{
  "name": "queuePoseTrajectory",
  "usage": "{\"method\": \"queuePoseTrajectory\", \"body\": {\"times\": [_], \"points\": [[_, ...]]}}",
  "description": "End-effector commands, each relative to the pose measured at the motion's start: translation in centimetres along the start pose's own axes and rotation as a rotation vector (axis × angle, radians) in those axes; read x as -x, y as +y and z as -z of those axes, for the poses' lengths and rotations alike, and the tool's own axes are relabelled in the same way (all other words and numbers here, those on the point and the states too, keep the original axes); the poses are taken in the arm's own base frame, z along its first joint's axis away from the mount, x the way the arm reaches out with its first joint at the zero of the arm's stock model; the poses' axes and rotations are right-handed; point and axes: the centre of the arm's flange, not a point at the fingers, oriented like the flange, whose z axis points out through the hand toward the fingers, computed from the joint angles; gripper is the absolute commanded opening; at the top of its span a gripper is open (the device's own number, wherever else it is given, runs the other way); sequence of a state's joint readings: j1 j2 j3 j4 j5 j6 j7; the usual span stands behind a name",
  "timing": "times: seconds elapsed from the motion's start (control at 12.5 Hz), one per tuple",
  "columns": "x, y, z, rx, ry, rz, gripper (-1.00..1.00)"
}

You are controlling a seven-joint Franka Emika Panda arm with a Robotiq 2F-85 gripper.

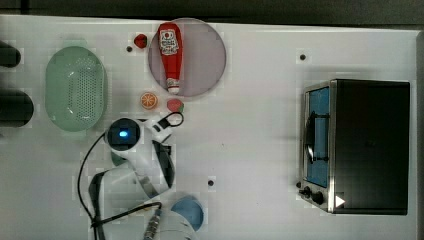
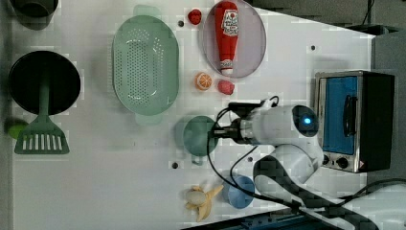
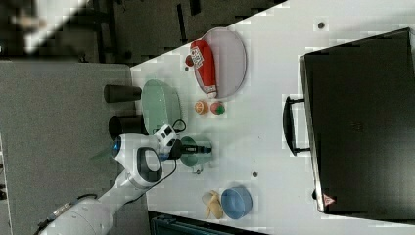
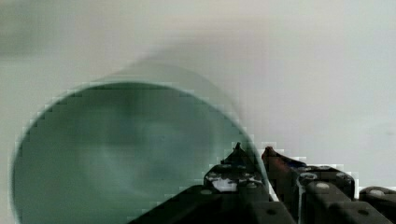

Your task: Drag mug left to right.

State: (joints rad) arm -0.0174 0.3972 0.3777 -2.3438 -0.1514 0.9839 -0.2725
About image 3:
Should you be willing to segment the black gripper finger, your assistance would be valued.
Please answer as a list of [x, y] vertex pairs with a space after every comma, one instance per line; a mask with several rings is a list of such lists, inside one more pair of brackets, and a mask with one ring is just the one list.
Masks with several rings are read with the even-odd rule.
[[210, 147], [185, 145], [181, 148], [183, 154], [209, 154], [211, 152]]

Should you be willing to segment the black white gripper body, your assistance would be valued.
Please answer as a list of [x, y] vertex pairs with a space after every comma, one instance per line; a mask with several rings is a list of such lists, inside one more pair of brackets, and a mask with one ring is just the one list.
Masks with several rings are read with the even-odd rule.
[[172, 139], [161, 145], [159, 158], [161, 161], [177, 160], [181, 157], [182, 142], [179, 139]]

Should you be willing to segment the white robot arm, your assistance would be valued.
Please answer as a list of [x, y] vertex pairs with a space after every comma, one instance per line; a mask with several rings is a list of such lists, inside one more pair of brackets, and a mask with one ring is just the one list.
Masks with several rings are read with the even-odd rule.
[[158, 164], [177, 160], [184, 154], [209, 154], [210, 144], [185, 144], [174, 132], [154, 135], [124, 133], [114, 139], [112, 157], [123, 167], [113, 186], [102, 196], [82, 195], [53, 211], [33, 235], [107, 235], [114, 214], [165, 179]]

